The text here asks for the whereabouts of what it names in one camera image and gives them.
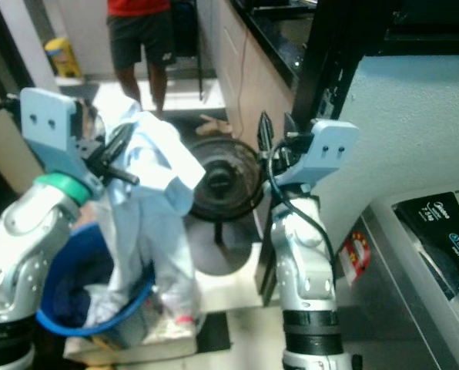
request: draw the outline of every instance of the blue bucket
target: blue bucket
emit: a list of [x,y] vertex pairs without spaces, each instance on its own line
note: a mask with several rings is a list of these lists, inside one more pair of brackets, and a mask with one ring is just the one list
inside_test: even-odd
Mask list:
[[[55,256],[43,289],[42,304],[36,314],[38,322],[44,328],[65,337],[105,337],[108,333],[113,333],[113,337],[115,337],[119,334],[120,326],[126,326],[129,321],[135,321],[133,318],[138,316],[135,315],[135,313],[139,311],[142,307],[142,303],[148,298],[152,291],[152,286],[154,284],[153,272],[150,273],[146,285],[142,287],[136,299],[109,321],[103,322],[94,328],[70,328],[62,325],[59,320],[56,319],[53,301],[59,282],[63,279],[65,274],[73,270],[81,261],[85,261],[98,253],[107,254],[108,249],[101,230],[99,229],[99,225],[94,223],[87,224],[75,230],[69,242]],[[127,326],[130,331],[133,328],[134,330],[140,330],[138,323],[134,324],[131,322],[130,325]],[[137,335],[140,341],[143,339],[143,333],[141,334],[142,335]],[[125,348],[135,345],[132,341],[124,341],[121,340],[121,338],[116,338],[118,340],[115,339],[113,341],[110,339],[107,341],[111,342],[115,347]]]

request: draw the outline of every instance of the tiled floor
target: tiled floor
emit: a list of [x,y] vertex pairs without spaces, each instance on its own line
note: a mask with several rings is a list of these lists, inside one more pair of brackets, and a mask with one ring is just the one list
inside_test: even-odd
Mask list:
[[[149,83],[146,80],[139,81],[139,88],[143,109],[154,110]],[[101,110],[114,103],[116,97],[121,95],[122,89],[118,82],[101,82],[93,104]],[[217,79],[203,80],[202,101],[199,100],[199,85],[196,79],[168,81],[164,110],[213,108],[224,108],[223,95]]]
[[210,352],[152,364],[122,365],[117,370],[282,370],[284,336],[279,308],[228,313],[229,351]]

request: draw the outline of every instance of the black fan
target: black fan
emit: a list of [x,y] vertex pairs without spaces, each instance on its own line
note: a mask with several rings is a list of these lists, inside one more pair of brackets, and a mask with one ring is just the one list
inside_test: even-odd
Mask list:
[[[256,238],[253,219],[248,221],[242,217],[251,213],[263,197],[263,177],[257,155],[250,146],[229,137],[202,140],[193,145],[190,151],[206,169],[206,175],[196,188],[190,213],[214,223],[212,232],[212,228],[201,223],[195,225],[189,220],[189,228],[196,228],[197,233],[191,245],[193,250],[203,247],[201,244],[207,245],[207,238],[213,233],[218,247],[210,251],[218,253],[213,256],[208,256],[207,250],[200,251],[199,258],[194,256],[194,263],[199,270],[208,274],[228,274],[243,266],[250,256],[250,248],[241,248],[243,240],[248,246]],[[225,222],[231,225],[227,227],[225,236],[228,245],[223,242]]]

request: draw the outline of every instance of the black mat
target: black mat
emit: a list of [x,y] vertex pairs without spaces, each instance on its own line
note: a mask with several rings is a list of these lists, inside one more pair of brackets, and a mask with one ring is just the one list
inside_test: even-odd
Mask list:
[[83,98],[92,102],[98,92],[98,83],[86,83],[84,85],[60,86],[60,92],[67,96]]
[[197,353],[223,351],[231,348],[230,331],[226,314],[208,314],[197,335]]

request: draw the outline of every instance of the leg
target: leg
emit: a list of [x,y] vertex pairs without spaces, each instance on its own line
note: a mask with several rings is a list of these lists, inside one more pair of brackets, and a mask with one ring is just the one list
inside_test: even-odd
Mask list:
[[130,17],[109,17],[110,49],[116,78],[123,93],[140,104],[140,90],[134,76],[134,65],[140,62],[141,40],[137,35],[139,21]]
[[149,199],[141,203],[141,208],[141,233],[152,246],[152,262],[161,301],[172,318],[194,318],[198,314],[199,302],[183,220],[180,216],[152,210]]
[[171,12],[160,12],[146,18],[142,31],[146,51],[149,84],[156,114],[161,118],[166,95],[166,66],[176,61]]
[[151,85],[152,100],[156,104],[156,115],[161,119],[162,108],[165,104],[166,86],[168,85],[166,68],[149,62],[147,66],[149,69],[149,84]]
[[117,69],[115,75],[122,86],[123,93],[141,104],[139,85],[134,76],[134,66],[125,69]]

